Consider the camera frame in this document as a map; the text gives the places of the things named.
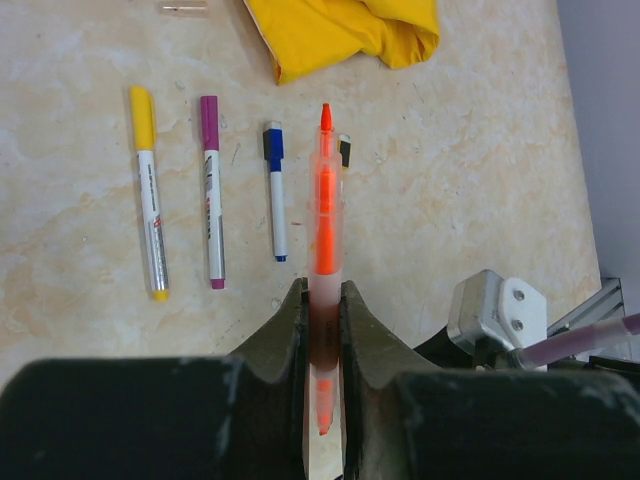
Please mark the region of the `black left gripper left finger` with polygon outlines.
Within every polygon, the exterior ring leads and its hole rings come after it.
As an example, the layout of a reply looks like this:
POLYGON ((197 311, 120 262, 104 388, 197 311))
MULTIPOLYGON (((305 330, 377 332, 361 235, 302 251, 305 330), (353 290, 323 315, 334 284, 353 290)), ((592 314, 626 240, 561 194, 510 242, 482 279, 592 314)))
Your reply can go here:
POLYGON ((1 394, 5 479, 304 479, 308 298, 225 356, 45 359, 1 394))

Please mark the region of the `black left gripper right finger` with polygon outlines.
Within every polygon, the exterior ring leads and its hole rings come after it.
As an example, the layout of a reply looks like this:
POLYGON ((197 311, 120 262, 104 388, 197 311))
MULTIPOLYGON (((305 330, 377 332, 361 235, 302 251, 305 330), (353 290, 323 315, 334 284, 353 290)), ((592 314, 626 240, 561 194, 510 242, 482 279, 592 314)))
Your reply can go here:
POLYGON ((342 286, 347 479, 635 479, 639 393, 605 371, 443 369, 342 286))

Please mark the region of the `orange pink highlighter pen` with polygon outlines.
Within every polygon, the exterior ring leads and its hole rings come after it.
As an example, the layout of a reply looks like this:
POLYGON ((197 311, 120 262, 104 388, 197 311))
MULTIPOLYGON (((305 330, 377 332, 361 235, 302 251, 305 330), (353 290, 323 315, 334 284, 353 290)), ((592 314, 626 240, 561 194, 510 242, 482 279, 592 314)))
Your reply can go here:
POLYGON ((342 171, 332 111, 325 103, 310 156, 307 202, 310 362, 315 420, 321 436, 331 429, 336 403, 344 260, 342 171))

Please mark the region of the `white blue-end pen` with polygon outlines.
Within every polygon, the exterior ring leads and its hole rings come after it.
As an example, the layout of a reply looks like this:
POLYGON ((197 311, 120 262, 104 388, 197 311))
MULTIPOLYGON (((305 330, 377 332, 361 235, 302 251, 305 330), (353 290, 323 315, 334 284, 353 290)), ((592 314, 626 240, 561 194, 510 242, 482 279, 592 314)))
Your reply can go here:
POLYGON ((287 232, 284 205, 284 183, 281 172, 269 172, 271 220, 273 234, 273 254, 278 263, 284 263, 287 259, 287 232))

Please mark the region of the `small yellow pen cap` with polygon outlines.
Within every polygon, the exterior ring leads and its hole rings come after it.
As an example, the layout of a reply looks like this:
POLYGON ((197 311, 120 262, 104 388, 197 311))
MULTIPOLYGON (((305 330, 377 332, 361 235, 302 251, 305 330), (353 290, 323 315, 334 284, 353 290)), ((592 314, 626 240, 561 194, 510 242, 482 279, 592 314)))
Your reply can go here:
POLYGON ((350 166, 351 138, 349 135, 340 134, 338 136, 338 151, 342 158, 342 168, 347 170, 350 166))

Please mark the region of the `white purple-end pen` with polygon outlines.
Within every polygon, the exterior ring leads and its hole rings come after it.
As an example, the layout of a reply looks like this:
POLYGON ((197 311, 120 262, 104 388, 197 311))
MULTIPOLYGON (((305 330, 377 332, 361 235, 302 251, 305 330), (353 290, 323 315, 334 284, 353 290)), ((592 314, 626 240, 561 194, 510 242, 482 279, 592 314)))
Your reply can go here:
POLYGON ((219 151, 204 153, 205 207, 207 220, 207 253, 209 279, 213 290, 225 287, 225 255, 221 202, 221 176, 219 151))

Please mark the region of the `purple marker cap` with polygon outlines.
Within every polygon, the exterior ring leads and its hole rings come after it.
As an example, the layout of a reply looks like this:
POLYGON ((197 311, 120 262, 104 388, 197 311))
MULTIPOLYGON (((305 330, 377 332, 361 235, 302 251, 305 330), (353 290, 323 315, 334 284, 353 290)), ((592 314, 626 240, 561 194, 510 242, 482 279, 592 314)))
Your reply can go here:
POLYGON ((200 97, 200 125, 203 149, 205 151, 219 151, 219 112, 217 96, 200 97))

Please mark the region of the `yellow marker cap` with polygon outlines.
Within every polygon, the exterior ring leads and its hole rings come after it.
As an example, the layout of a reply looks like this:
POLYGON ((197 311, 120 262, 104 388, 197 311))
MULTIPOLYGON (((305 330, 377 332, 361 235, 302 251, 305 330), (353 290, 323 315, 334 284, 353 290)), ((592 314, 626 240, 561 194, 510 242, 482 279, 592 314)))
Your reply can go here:
POLYGON ((131 86, 129 90, 134 130, 134 144, 137 151, 152 151, 156 142, 153 99, 142 86, 131 86))

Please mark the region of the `white yellow whiteboard marker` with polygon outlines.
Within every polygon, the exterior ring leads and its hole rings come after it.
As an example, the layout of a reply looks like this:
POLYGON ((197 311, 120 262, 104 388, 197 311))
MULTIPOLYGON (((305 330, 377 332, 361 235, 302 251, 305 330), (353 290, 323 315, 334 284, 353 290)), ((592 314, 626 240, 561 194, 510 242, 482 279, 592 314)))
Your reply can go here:
POLYGON ((149 268, 151 295, 157 302, 169 299, 169 276, 164 248, 154 149, 136 152, 141 207, 149 268))

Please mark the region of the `small blue pen cap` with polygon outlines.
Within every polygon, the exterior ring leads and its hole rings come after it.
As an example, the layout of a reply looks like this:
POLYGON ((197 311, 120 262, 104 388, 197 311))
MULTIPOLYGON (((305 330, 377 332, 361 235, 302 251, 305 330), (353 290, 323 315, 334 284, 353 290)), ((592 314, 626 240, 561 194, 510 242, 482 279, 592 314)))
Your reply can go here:
POLYGON ((262 134, 264 159, 268 164, 269 172, 281 172, 284 159, 284 140, 281 123, 269 121, 262 134))

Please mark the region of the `clear pen cap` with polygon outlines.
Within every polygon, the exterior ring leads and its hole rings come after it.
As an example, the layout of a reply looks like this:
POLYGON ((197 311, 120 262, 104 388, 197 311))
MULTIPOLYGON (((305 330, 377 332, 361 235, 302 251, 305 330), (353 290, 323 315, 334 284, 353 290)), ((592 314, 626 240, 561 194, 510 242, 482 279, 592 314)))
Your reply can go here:
POLYGON ((209 7, 206 1, 166 0, 157 3, 158 11, 166 15, 189 18, 206 18, 209 7))

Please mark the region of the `yellow folded t-shirt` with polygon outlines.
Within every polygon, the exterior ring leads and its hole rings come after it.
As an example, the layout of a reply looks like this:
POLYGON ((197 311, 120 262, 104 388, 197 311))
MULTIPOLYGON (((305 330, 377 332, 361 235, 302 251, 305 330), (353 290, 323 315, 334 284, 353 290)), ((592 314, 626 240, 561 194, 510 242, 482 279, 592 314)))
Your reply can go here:
POLYGON ((432 0, 253 0, 246 6, 284 85, 363 53, 391 69, 429 60, 440 43, 432 0))

